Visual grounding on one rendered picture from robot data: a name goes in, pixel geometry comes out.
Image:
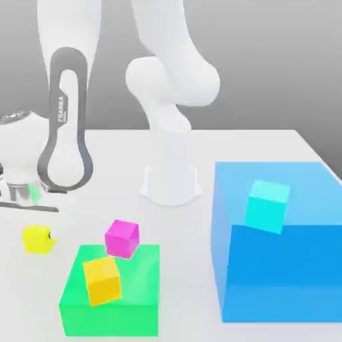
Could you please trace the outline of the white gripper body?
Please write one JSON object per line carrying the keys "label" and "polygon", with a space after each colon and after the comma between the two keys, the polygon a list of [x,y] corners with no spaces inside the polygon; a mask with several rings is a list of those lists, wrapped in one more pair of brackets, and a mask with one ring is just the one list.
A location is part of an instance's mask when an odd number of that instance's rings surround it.
{"label": "white gripper body", "polygon": [[53,206],[24,206],[16,202],[0,202],[0,221],[47,221],[59,214]]}

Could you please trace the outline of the small yellow cube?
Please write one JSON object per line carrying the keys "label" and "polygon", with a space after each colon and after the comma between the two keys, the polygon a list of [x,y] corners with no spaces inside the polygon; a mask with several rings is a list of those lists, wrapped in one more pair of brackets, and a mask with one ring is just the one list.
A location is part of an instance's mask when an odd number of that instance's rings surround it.
{"label": "small yellow cube", "polygon": [[55,244],[48,239],[49,226],[29,225],[23,229],[22,237],[26,252],[37,254],[48,254]]}

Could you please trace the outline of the small orange cube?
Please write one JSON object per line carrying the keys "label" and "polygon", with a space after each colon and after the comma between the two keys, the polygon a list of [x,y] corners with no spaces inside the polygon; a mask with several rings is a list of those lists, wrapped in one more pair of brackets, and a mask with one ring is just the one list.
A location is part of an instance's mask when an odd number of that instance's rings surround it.
{"label": "small orange cube", "polygon": [[83,271],[92,307],[122,298],[120,272],[113,256],[83,262]]}

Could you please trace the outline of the small magenta cube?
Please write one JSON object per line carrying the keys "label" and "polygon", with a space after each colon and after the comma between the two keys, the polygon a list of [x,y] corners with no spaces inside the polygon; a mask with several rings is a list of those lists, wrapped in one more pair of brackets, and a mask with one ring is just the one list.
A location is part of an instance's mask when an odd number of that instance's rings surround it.
{"label": "small magenta cube", "polygon": [[113,221],[105,233],[106,252],[110,256],[131,259],[139,246],[139,224],[124,220]]}

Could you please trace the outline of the small cyan cube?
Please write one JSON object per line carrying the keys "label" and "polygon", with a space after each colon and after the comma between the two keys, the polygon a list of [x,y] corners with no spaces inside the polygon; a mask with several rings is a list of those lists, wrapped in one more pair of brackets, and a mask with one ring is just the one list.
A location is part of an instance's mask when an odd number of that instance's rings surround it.
{"label": "small cyan cube", "polygon": [[247,227],[281,234],[291,187],[255,180],[248,195],[244,224]]}

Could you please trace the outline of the large green box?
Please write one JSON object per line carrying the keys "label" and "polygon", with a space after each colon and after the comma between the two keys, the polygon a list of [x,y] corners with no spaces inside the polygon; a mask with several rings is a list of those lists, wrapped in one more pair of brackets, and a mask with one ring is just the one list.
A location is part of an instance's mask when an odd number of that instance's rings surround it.
{"label": "large green box", "polygon": [[102,244],[82,244],[59,302],[68,337],[156,337],[160,297],[160,246],[141,244],[131,259],[116,259],[122,299],[90,305],[83,263],[106,256]]}

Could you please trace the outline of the large blue box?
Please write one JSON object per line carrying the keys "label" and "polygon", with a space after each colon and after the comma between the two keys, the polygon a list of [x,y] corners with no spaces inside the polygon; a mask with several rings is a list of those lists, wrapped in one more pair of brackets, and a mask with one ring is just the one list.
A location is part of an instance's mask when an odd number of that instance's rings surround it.
{"label": "large blue box", "polygon": [[[291,187],[281,234],[244,224],[255,180]],[[225,323],[342,323],[342,184],[320,162],[217,162],[210,249]]]}

